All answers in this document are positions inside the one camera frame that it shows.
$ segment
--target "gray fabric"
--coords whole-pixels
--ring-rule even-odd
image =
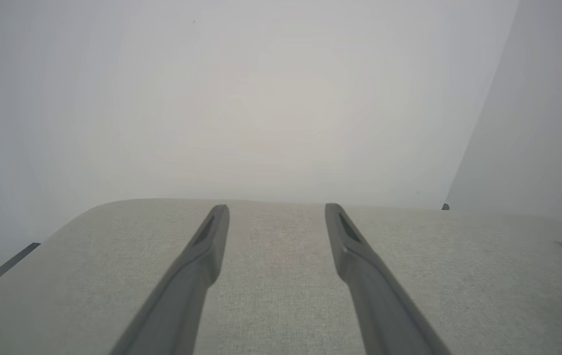
[[[562,354],[562,224],[346,207],[454,355]]]
[[[106,354],[218,202],[96,207],[0,277],[0,354]],[[228,202],[200,354],[361,354],[324,205]],[[344,206],[455,355],[562,353],[562,225]]]

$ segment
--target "fabric-covered surface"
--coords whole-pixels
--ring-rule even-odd
[[[0,277],[0,354],[107,354],[218,203],[116,202],[65,225]],[[227,204],[195,353],[364,353],[324,205]],[[454,355],[562,354],[561,224],[344,208]]]

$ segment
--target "white backdrop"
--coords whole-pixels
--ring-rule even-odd
[[[518,0],[0,0],[0,264],[143,197],[444,202]]]

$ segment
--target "wall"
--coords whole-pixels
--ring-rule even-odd
[[[98,204],[440,208],[517,0],[0,0],[0,265]]]
[[[562,220],[562,1],[518,7],[448,202]]]

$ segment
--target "white wall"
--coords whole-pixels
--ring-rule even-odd
[[[448,202],[562,220],[562,1],[518,7]]]
[[[143,197],[440,208],[517,0],[0,0],[0,264]]]

